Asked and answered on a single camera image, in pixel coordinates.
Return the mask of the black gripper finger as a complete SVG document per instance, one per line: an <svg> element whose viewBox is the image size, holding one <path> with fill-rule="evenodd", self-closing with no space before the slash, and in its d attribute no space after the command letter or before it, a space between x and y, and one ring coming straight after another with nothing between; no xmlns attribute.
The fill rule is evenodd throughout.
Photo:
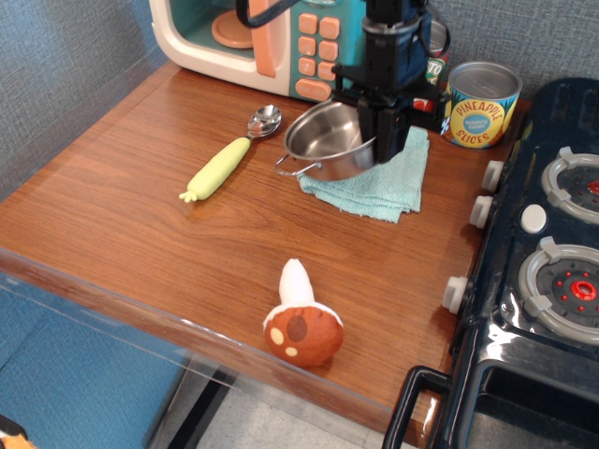
<svg viewBox="0 0 599 449"><path fill-rule="evenodd" d="M376 111L372 108L369 99L361 97L357 105L360 134L363 140L376 137Z"/></svg>
<svg viewBox="0 0 599 449"><path fill-rule="evenodd" d="M383 109L377 114L376 162L384 164L402 152L409 134L406 114L395 109Z"/></svg>

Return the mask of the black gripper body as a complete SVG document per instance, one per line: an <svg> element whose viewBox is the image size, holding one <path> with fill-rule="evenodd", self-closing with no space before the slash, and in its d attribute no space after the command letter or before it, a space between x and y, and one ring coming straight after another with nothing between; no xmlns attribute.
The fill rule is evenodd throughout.
<svg viewBox="0 0 599 449"><path fill-rule="evenodd" d="M383 109L403 112L410 125L438 132L443 121L443 106L448 95L424 80L426 93L416 93L416 82L427 71L428 51L415 41L421 30L429 45L431 20L413 18L409 22L387 25L372 19L362 20L365 34L364 58L359 65L337 65L337 87L333 98L357 107L366 97L377 114Z"/></svg>

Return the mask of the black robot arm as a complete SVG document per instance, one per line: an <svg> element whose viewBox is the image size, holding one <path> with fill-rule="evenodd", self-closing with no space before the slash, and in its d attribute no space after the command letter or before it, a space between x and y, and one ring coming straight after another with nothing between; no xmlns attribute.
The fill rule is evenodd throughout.
<svg viewBox="0 0 599 449"><path fill-rule="evenodd" d="M427 1L368 1L363 61L333 68L333 99L356 109L376 165L403 150L411 126L441 130L449 94L426 79L435 19Z"/></svg>

